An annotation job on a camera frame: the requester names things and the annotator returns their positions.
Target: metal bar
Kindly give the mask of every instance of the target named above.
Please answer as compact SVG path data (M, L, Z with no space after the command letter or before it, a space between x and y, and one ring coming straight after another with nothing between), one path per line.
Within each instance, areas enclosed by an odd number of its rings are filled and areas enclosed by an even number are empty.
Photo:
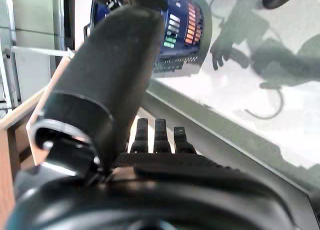
M7 78L7 73L6 73L6 69L5 69L5 63L4 63L4 58L3 58L2 52L1 52L1 56L0 56L0 72L1 72L1 77L2 77L2 84L3 84L3 89L4 89L6 105L7 105L8 109L11 109L12 102L11 102L11 96L10 96L9 85L8 85L8 78Z
M6 7L9 16L9 29L10 37L13 42L13 45L16 45L17 36L16 36L16 24L15 24L15 17L14 17L14 2L13 0L6 0Z
M16 34L16 24L15 24L15 16L14 16L14 2L13 0L6 0L7 13L9 16L9 36L11 45L15 46L17 43L17 34ZM19 105L20 96L20 87L18 82L18 73L16 66L16 56L14 53L10 53L10 72L8 70L7 82L10 90L10 98L11 98L11 107L16 108Z
M45 48L36 48L36 47L23 47L23 46L12 46L11 52L26 52L26 53L36 53L36 54L44 54L49 56L57 56L57 57L68 57L73 58L74 53L71 50L63 51L63 50L53 50L53 49L45 49Z

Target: orange led light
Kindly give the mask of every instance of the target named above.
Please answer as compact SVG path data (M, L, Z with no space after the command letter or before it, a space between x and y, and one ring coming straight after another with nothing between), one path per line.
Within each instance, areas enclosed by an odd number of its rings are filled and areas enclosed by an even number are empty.
M196 30L196 28L194 26L191 26L191 25L189 25L188 28L191 29L192 31Z
M195 32L192 31L191 29L188 29L188 34L195 35Z
M186 39L185 39L185 42L186 42L187 44L192 44L192 40L189 39L189 38L186 38Z
M191 21L191 20L189 21L189 24L194 26L194 27L196 26L196 23L194 21Z
M193 18L196 18L196 15L194 15L192 12L189 12L189 15Z
M189 7L189 11L192 12L193 14L196 14L196 11L192 7Z
M194 36L192 36L192 35L190 35L190 34L187 34L186 37L187 37L188 39L194 39Z

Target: green led light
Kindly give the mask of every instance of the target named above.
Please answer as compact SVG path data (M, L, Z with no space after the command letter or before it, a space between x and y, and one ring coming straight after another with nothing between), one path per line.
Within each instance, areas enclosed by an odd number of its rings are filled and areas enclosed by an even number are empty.
M173 43L173 44L175 44L176 41L177 41L176 39L174 39L174 38L172 38L172 37L166 37L165 40L168 41L168 42L170 42L170 43Z
M167 41L165 41L165 42L163 43L163 45L164 45L165 47L172 48L172 49L175 47L174 44L172 44L172 43L170 43L170 42L167 42Z

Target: wooden panel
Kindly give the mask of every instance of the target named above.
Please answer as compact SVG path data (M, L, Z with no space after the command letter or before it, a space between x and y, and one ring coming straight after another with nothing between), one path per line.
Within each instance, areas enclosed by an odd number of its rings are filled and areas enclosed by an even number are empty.
M0 229L3 229L15 205L8 134L6 130L0 130L0 146Z

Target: gray floor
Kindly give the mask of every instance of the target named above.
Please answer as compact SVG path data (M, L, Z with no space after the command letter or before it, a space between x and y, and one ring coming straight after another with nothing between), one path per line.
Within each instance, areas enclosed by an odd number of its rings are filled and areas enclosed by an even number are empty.
M199 73L158 80L278 145L291 164L320 163L320 0L274 10L261 0L206 3L212 39Z

